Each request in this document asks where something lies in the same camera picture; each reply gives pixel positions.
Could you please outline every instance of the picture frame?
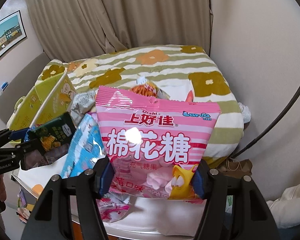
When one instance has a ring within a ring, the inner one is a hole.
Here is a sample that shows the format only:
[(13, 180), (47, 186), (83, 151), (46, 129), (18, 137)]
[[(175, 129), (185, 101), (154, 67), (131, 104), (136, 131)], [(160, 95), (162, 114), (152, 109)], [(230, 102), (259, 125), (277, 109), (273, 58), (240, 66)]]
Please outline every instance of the picture frame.
[(20, 10), (0, 20), (0, 57), (26, 37)]

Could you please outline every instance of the striped blanket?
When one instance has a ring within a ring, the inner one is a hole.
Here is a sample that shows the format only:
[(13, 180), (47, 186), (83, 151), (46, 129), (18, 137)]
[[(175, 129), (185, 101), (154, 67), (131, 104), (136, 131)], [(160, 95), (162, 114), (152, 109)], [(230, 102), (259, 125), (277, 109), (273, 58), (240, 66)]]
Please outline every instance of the striped blanket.
[(204, 159), (210, 167), (220, 164), (243, 136), (243, 117), (229, 84), (201, 47), (161, 45), (128, 49), (63, 63), (52, 60), (36, 82), (63, 71), (78, 93), (100, 85), (129, 89), (145, 76), (170, 95), (185, 100), (191, 81), (196, 102), (217, 102), (221, 108)]

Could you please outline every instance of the larva logo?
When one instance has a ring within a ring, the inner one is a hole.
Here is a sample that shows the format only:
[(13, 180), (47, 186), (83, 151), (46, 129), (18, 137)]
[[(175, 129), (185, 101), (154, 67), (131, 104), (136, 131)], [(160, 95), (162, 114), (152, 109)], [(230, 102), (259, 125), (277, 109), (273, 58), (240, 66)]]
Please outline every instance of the larva logo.
[(193, 113), (188, 113), (186, 111), (183, 111), (183, 116), (202, 117), (202, 119), (205, 120), (205, 121), (212, 121), (211, 116), (209, 114), (206, 114), (206, 113), (193, 114)]

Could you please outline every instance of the blue snack bag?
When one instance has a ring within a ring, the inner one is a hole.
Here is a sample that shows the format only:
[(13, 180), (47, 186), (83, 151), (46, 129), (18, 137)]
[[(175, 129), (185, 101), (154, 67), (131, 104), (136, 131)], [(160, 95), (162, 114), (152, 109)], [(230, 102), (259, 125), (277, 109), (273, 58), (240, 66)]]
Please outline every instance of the blue snack bag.
[(86, 114), (75, 132), (60, 176), (65, 179), (92, 169), (99, 159), (106, 157), (97, 122)]

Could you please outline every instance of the pink marshmallow bag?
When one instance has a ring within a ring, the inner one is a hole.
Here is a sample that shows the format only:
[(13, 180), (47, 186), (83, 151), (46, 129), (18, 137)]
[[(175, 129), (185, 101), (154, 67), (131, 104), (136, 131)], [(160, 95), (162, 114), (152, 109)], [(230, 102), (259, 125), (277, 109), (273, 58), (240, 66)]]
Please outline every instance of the pink marshmallow bag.
[(157, 99), (100, 86), (96, 108), (115, 169), (113, 190), (147, 198), (197, 198), (190, 181), (220, 114), (217, 103)]

